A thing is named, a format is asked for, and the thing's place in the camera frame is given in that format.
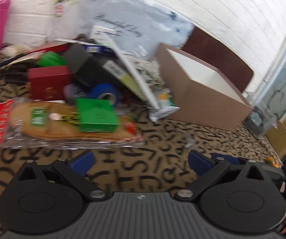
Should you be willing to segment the blue tape roll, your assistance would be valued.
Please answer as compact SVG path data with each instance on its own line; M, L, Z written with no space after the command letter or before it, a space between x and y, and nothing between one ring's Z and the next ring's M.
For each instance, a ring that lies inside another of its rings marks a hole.
M107 100L114 107L119 104L120 96L114 86L107 83L96 85L88 94L90 99Z

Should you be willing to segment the brown cardboard storage box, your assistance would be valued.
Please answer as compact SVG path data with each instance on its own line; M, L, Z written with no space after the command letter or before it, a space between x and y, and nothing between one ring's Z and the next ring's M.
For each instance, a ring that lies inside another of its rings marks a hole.
M155 58L179 107L169 119L235 131L253 111L231 81L201 59L163 43Z

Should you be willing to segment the letter patterned tablecloth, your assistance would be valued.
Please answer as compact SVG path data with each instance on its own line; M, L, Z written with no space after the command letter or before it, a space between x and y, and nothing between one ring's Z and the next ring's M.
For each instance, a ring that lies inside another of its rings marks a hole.
M0 103L28 95L25 85L6 84L0 78ZM53 238L240 238L193 218L192 206L170 202L169 193L196 179L189 168L188 143L200 153L221 153L263 162L278 156L265 137L255 138L240 125L236 131L203 127L175 120L152 123L140 104L130 104L143 143L139 147L94 150L95 164L86 175L108 193L116 192L107 203L94 203L74 231L56 232ZM47 165L58 158L71 159L81 151L52 148L0 148L0 195L16 171L34 161ZM6 232L0 224L0 238L36 238Z

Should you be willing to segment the green cardboard box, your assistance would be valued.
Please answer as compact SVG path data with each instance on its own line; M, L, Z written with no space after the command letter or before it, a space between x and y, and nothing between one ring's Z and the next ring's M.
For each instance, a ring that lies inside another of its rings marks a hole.
M113 133L120 121L107 100L77 98L78 126L81 132Z

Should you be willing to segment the black rectangular box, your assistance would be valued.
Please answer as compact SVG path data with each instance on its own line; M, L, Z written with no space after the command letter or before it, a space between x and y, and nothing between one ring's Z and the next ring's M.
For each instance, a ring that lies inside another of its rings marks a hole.
M90 92L99 84L110 84L119 92L123 85L103 65L109 60L108 57L97 53L87 52L81 44L71 44L63 54L72 78L82 89Z

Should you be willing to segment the closed red box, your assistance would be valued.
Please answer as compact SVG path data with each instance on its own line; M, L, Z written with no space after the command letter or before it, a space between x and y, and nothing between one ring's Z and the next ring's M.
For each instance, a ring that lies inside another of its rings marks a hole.
M63 89L71 84L67 66L32 68L27 76L30 98L35 100L64 100Z

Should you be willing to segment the white blue medicine box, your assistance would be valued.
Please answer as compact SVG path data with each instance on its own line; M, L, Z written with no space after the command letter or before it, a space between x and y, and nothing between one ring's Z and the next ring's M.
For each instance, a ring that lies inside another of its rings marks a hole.
M108 27L94 25L91 28L89 38L94 40L97 44L110 48L110 39L115 37L118 31Z

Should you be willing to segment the clear plastic container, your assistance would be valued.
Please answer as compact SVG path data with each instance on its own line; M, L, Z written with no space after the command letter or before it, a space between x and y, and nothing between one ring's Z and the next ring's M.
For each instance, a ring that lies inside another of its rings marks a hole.
M277 117L267 106L257 99L252 92L245 92L245 98L253 108L251 114L243 121L243 124L255 136L266 134L271 128L277 128Z

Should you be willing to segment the brown insoles in package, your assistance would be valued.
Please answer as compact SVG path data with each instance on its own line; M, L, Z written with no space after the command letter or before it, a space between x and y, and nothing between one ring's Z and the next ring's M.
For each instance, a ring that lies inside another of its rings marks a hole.
M16 97L0 103L0 147L79 150L135 147L143 137L132 117L114 109L120 124L113 133L81 132L74 105Z

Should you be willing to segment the green white snack packet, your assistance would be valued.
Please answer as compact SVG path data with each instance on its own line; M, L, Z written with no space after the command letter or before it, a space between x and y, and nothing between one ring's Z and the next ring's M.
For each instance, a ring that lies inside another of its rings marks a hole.
M180 107L177 107L172 101L172 92L168 88L157 90L155 93L159 109L149 110L149 119L152 122L157 122L159 119L164 119L169 115L176 113Z

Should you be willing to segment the floral white plastic bag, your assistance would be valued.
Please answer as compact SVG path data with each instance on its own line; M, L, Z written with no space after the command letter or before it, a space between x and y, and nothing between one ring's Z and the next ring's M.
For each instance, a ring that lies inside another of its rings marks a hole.
M48 40L84 34L102 43L103 32L120 50L151 59L160 43L182 47L194 28L188 19L151 0L55 0Z

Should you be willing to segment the green plastic bag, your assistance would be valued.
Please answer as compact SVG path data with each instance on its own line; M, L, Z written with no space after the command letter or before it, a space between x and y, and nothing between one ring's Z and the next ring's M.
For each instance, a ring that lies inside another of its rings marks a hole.
M40 59L36 63L40 67L48 67L48 66L62 66L66 65L65 59L59 55L58 53L55 53L53 51L48 51L44 53Z

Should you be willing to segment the dark brown wooden board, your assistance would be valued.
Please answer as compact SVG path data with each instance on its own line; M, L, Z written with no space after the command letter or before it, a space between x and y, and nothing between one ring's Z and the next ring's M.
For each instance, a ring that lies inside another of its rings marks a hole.
M240 92L253 77L253 70L230 48L195 27L182 50L219 69Z

